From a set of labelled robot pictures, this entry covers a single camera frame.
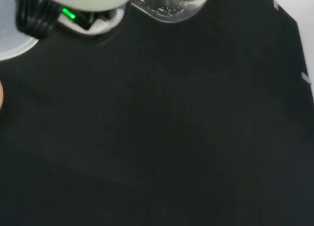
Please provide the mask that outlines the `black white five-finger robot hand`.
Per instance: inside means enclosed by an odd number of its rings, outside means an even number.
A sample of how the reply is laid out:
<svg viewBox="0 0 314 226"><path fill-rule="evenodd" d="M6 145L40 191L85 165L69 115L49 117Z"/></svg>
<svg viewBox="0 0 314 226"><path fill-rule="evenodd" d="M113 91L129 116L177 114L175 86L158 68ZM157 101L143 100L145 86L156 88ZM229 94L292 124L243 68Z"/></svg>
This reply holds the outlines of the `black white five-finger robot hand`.
<svg viewBox="0 0 314 226"><path fill-rule="evenodd" d="M81 35L101 35L117 27L131 0L0 0L0 24L47 38L57 25Z"/></svg>

